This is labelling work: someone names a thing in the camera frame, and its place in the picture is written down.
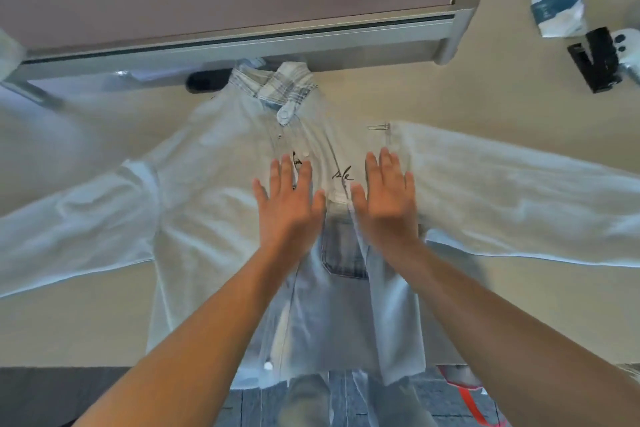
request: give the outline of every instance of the person's leg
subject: person's leg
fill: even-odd
[[[328,373],[302,375],[289,381],[278,427],[329,427],[332,420]]]
[[[371,427],[437,427],[408,378],[386,387],[364,371],[354,371],[353,381],[367,404]]]

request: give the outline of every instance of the metal stand leg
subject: metal stand leg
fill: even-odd
[[[60,99],[55,96],[47,93],[42,88],[38,88],[36,85],[32,85],[26,81],[17,82],[5,80],[0,82],[0,85],[5,87],[9,91],[13,91],[14,93],[23,96],[24,98],[30,99],[34,103],[41,105],[42,107],[52,107],[60,104]]]
[[[461,10],[456,12],[456,16],[453,19],[451,35],[443,39],[436,50],[436,54],[433,57],[433,61],[436,64],[446,64],[456,55],[460,40],[466,33],[479,4],[480,0],[456,0],[456,6],[460,6]]]

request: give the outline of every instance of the white plastic package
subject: white plastic package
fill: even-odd
[[[588,31],[583,0],[531,0],[542,37],[576,37]]]
[[[25,54],[26,50],[20,42],[0,29],[0,82],[20,66]]]

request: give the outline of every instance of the metal frame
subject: metal frame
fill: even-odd
[[[437,64],[446,64],[455,55],[479,2],[454,0],[452,5],[427,9],[32,51],[2,84],[43,104],[49,96],[29,81],[210,63],[231,67],[234,61],[245,58],[305,55],[419,41],[439,41],[432,59]]]

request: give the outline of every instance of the white shirt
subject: white shirt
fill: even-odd
[[[386,384],[426,366],[417,296],[353,225],[351,179],[388,146],[415,175],[426,240],[480,255],[638,266],[640,177],[405,122],[327,115],[302,63],[241,66],[143,159],[0,219],[0,296],[155,261],[148,348],[215,293],[259,245],[251,181],[284,153],[325,189],[321,237],[276,294],[233,388],[331,369]]]

